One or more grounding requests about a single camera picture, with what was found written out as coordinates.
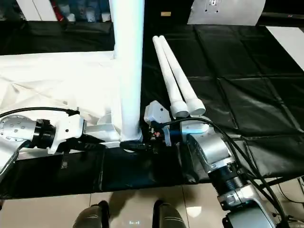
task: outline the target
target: black cable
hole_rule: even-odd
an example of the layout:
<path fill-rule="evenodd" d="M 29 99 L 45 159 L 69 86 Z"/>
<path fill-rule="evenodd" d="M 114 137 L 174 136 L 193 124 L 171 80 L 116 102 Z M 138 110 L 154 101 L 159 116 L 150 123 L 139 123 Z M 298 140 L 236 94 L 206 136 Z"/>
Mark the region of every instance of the black cable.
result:
<path fill-rule="evenodd" d="M 289 202 L 292 202 L 292 203 L 301 203 L 301 204 L 304 204 L 304 202 L 298 202 L 298 201 L 294 201 L 294 200 L 292 200 L 292 199 L 288 198 L 288 197 L 285 195 L 285 193 L 283 192 L 283 190 L 282 190 L 282 188 L 281 188 L 281 185 L 280 185 L 280 184 L 278 184 L 278 186 L 279 186 L 280 193 L 282 194 L 282 196 L 283 196 L 284 198 L 286 198 L 286 199 L 287 199 Z"/>
<path fill-rule="evenodd" d="M 207 124 L 213 126 L 216 130 L 218 130 L 225 137 L 225 139 L 227 140 L 227 143 L 228 143 L 228 145 L 231 149 L 231 152 L 232 152 L 233 156 L 235 157 L 236 163 L 240 167 L 242 167 L 242 164 L 241 164 L 241 162 L 238 158 L 238 155 L 237 155 L 234 148 L 237 149 L 237 151 L 242 155 L 242 157 L 244 158 L 246 163 L 250 166 L 252 172 L 262 181 L 265 188 L 270 193 L 270 196 L 272 197 L 273 202 L 275 203 L 274 207 L 277 207 L 277 210 L 278 210 L 279 214 L 281 215 L 283 225 L 286 226 L 286 227 L 289 227 L 288 220 L 287 220 L 287 217 L 284 213 L 282 205 L 280 204 L 280 202 L 279 202 L 278 198 L 276 197 L 275 193 L 273 192 L 271 187 L 267 184 L 267 182 L 265 181 L 265 179 L 263 178 L 263 176 L 261 175 L 259 170 L 254 166 L 254 164 L 252 163 L 250 158 L 240 149 L 240 147 L 228 136 L 228 134 L 225 133 L 223 130 L 221 130 L 216 124 L 214 124 L 212 121 L 209 121 L 209 120 L 206 120 L 206 119 L 196 118 L 196 117 L 189 117 L 189 118 L 184 118 L 184 119 L 179 119 L 179 120 L 166 122 L 166 123 L 163 123 L 163 124 L 158 123 L 158 127 L 163 128 L 164 126 L 167 126 L 167 125 L 177 124 L 177 123 L 184 122 L 184 121 L 189 121 L 189 120 L 196 120 L 196 121 L 201 121 L 203 123 L 207 123 Z"/>
<path fill-rule="evenodd" d="M 15 110 L 11 110 L 8 112 L 4 112 L 0 114 L 0 118 L 3 118 L 7 115 L 11 115 L 14 113 L 26 112 L 26 111 L 35 111 L 35 110 L 49 110 L 49 111 L 57 111 L 57 112 L 65 112 L 68 115 L 73 115 L 79 113 L 78 111 L 72 109 L 65 109 L 65 108 L 55 108 L 55 107 L 29 107 L 29 108 L 19 108 Z"/>

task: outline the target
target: tiled floor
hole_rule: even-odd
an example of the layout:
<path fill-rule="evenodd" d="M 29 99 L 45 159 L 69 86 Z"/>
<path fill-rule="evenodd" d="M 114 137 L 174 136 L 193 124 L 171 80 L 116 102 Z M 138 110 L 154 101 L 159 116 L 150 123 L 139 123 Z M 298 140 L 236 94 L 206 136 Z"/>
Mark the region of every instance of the tiled floor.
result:
<path fill-rule="evenodd" d="M 304 201 L 297 180 L 285 182 L 281 188 L 287 197 Z M 277 186 L 273 186 L 273 190 L 287 214 L 304 219 L 301 204 L 288 202 Z M 222 211 L 211 184 L 8 200 L 0 212 L 0 227 L 71 228 L 83 209 L 106 200 L 110 205 L 111 228 L 149 228 L 152 227 L 153 205 L 158 199 L 172 204 L 181 214 L 187 228 L 223 227 L 221 221 L 226 213 Z"/>

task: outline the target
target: red object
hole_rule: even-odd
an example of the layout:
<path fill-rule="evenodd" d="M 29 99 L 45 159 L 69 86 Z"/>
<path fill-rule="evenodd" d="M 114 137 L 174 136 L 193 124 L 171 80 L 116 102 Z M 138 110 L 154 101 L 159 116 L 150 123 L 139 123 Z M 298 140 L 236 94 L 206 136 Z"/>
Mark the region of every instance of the red object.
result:
<path fill-rule="evenodd" d="M 64 16 L 61 14 L 58 6 L 56 5 L 56 2 L 54 0 L 51 1 L 52 7 L 53 7 L 53 11 L 56 15 L 56 18 L 58 21 L 63 21 Z"/>

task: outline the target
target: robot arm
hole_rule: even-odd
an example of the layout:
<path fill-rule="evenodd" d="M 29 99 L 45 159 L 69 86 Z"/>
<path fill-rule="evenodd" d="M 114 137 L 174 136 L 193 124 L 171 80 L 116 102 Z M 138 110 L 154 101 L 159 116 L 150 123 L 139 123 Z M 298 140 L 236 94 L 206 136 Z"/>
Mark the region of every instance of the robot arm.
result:
<path fill-rule="evenodd" d="M 170 130 L 169 125 L 163 127 L 160 124 L 171 121 L 169 112 L 163 106 L 156 101 L 147 106 L 145 121 L 150 125 L 153 137 L 158 136 L 159 141 L 165 141 L 167 146 L 171 146 L 170 135 L 176 134 L 176 130 Z M 230 210 L 223 219 L 224 227 L 276 227 L 272 214 L 256 188 L 244 178 L 229 148 L 212 126 L 201 121 L 182 121 L 180 136 L 189 150 L 199 158 L 218 193 L 222 209 Z"/>
<path fill-rule="evenodd" d="M 60 144 L 80 138 L 84 119 L 75 114 L 56 123 L 49 120 L 33 121 L 22 115 L 9 115 L 0 120 L 0 181 L 18 158 L 23 147 L 48 149 L 49 154 L 63 152 Z"/>

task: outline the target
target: small label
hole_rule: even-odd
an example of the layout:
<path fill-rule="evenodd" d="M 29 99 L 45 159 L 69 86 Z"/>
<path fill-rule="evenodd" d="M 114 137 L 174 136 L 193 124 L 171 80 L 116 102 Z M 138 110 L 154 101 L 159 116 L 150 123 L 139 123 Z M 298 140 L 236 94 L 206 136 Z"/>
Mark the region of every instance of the small label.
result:
<path fill-rule="evenodd" d="M 162 17 L 171 17 L 171 12 L 161 12 Z"/>

